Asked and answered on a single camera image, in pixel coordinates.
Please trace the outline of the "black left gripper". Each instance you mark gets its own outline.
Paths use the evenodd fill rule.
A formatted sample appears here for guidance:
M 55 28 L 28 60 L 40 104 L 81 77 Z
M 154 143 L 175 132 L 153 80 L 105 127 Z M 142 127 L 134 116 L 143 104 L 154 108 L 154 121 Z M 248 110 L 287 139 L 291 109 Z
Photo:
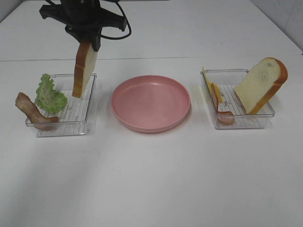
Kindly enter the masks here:
M 66 32 L 77 40 L 83 36 L 89 37 L 95 52 L 101 47 L 101 38 L 110 40 L 127 38 L 127 35 L 110 37 L 102 34 L 104 27 L 118 28 L 121 31 L 126 29 L 127 17 L 117 0 L 111 2 L 119 7 L 121 15 L 102 8 L 99 0 L 62 0 L 59 4 L 50 0 L 47 2 L 48 4 L 39 10 L 41 17 L 43 19 L 50 17 L 65 24 Z

